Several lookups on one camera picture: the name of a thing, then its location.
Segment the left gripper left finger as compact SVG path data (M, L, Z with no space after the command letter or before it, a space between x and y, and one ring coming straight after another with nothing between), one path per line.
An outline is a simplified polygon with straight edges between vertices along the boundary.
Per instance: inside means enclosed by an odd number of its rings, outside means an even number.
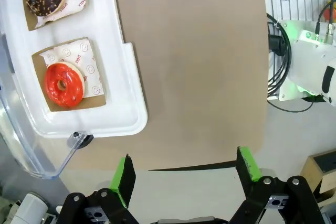
M96 190L89 196L69 194L56 223L138 223L128 210L135 180L132 159L126 155L120 159L110 187Z

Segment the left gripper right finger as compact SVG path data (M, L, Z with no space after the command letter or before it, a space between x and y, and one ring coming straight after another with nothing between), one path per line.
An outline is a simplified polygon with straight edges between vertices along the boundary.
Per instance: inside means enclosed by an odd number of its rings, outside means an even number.
M237 148L236 170L246 199L230 223L260 223L267 209L276 209L284 223L324 223L307 180L292 176L283 182L263 175L248 147Z

